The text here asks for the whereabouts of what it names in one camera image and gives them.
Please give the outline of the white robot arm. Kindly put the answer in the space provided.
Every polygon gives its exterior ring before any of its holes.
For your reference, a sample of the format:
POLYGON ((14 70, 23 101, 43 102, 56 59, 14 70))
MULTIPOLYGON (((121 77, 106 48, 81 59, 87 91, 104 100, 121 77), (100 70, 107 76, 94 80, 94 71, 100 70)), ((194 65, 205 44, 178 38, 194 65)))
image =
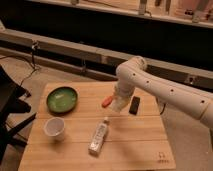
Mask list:
POLYGON ((147 63, 139 56, 121 63, 116 69, 118 82, 111 104, 121 111, 130 101, 135 88, 158 97, 213 130, 213 93, 156 77, 146 72, 147 63))

